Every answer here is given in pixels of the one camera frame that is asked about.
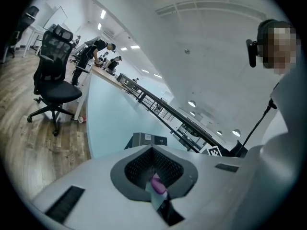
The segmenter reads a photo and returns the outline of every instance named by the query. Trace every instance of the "headrest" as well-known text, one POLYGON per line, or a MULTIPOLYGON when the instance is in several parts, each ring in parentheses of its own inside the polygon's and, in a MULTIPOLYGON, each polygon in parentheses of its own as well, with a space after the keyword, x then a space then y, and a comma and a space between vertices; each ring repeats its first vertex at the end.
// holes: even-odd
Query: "headrest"
POLYGON ((33 17, 36 17, 38 12, 39 12, 39 9, 35 6, 31 6, 26 10, 26 13, 30 14, 33 17))
POLYGON ((73 38, 73 34, 70 31, 65 30, 63 27, 61 27, 60 25, 57 25, 53 31, 52 34, 55 37, 60 37, 61 41, 64 42, 70 42, 73 38))

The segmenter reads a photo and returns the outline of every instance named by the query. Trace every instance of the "black metal railing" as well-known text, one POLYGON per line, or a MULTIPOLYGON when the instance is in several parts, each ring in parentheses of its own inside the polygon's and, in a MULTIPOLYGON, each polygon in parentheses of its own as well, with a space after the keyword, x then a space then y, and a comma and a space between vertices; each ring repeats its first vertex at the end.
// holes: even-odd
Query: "black metal railing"
POLYGON ((132 94, 139 103, 143 104, 148 111, 150 111, 154 116, 156 116, 165 126, 167 126, 171 133, 174 133, 179 138, 179 142, 185 147, 192 149, 194 152, 198 153, 202 147, 200 147, 196 142, 189 139, 186 135, 180 134, 178 131, 174 130, 168 121, 173 120, 174 117, 181 121, 189 130, 194 134, 197 134, 198 137, 202 138, 206 143, 211 146, 218 146, 220 149, 223 149, 223 146, 220 145, 216 140, 214 140, 207 132, 205 132, 201 127, 192 122, 190 119, 184 117, 181 113, 175 110, 173 107, 169 106, 164 100, 156 97, 154 94, 138 85, 124 74, 120 74, 117 78, 117 81, 120 82, 126 92, 132 94))
POLYGON ((166 121, 171 122, 174 118, 174 115, 172 115, 169 111, 164 109, 162 106, 159 105, 159 103, 155 102, 153 99, 151 99, 149 96, 146 96, 143 100, 147 108, 150 108, 155 113, 158 114, 159 117, 165 119, 166 121))

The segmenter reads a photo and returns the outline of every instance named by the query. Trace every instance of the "vent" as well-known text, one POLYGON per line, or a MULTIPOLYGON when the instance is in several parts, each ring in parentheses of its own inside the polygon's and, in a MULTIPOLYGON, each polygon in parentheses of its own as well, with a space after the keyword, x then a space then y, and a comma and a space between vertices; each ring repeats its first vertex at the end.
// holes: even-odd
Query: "vent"
POLYGON ((51 219, 63 223, 71 213, 85 189, 71 186, 46 212, 51 219))
MULTIPOLYGON (((249 8, 244 5, 231 3, 231 2, 220 2, 220 1, 187 1, 177 3, 177 10, 178 11, 185 11, 185 10, 195 10, 195 9, 217 9, 217 10, 228 10, 231 12, 237 12, 246 14, 247 16, 252 16, 254 18, 258 18, 261 20, 266 20, 267 16, 265 13, 262 13, 256 9, 249 8)), ((156 10, 158 15, 166 15, 169 13, 176 12, 174 5, 166 6, 161 9, 156 10)))
POLYGON ((224 164, 224 163, 219 163, 215 167, 220 170, 229 171, 233 173, 236 173, 237 170, 239 169, 239 166, 234 166, 234 165, 229 165, 229 164, 224 164))
POLYGON ((196 9, 194 2, 177 5, 178 10, 193 10, 196 9))
POLYGON ((167 6, 167 7, 161 8, 159 10, 156 10, 156 13, 159 14, 159 15, 167 14, 167 13, 173 13, 173 12, 176 12, 176 8, 174 7, 174 5, 167 6))
POLYGON ((102 33, 103 33, 103 35, 107 36, 110 39, 112 39, 114 37, 113 33, 111 33, 111 32, 103 31, 102 33))

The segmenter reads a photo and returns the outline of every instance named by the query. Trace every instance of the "desk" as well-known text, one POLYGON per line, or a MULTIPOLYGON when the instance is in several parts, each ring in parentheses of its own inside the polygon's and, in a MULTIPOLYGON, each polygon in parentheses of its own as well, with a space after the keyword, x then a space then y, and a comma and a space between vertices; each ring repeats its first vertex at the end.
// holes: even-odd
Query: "desk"
MULTIPOLYGON (((30 25, 29 28, 32 30, 32 32, 31 32, 31 35, 30 35, 30 37, 29 37, 29 39, 28 39, 28 41, 27 41, 27 44, 26 44, 26 46, 25 46, 25 48, 24 48, 23 57, 25 57, 25 54, 26 54, 27 50, 30 48, 30 44, 31 44, 31 42, 32 42, 32 40, 33 40, 33 38, 34 38, 34 36, 35 36, 35 35, 40 35, 40 36, 42 36, 42 35, 44 35, 44 33, 45 33, 45 31, 46 31, 46 29, 44 29, 43 27, 41 27, 41 26, 39 26, 39 25, 35 25, 35 26, 34 26, 34 25, 30 25)), ((41 46, 42 46, 42 42, 40 42, 40 44, 39 44, 39 46, 38 46, 38 49, 37 49, 35 55, 38 54, 38 52, 39 52, 41 46)))
POLYGON ((93 67, 87 87, 86 126, 92 158, 123 151, 136 132, 166 137, 169 147, 187 150, 165 125, 123 91, 119 83, 109 82, 112 76, 98 73, 93 67))
POLYGON ((77 111, 74 116, 74 120, 78 120, 79 118, 81 108, 89 92, 90 79, 91 79, 92 74, 100 77, 101 79, 107 81, 108 83, 112 84, 113 86, 121 90, 123 89, 123 86, 119 82, 116 81, 116 78, 114 76, 108 74, 106 71, 102 70, 101 68, 95 65, 92 65, 90 74, 87 74, 86 78, 83 81, 83 86, 82 88, 80 88, 80 90, 82 91, 82 96, 77 101, 79 104, 78 104, 77 111))

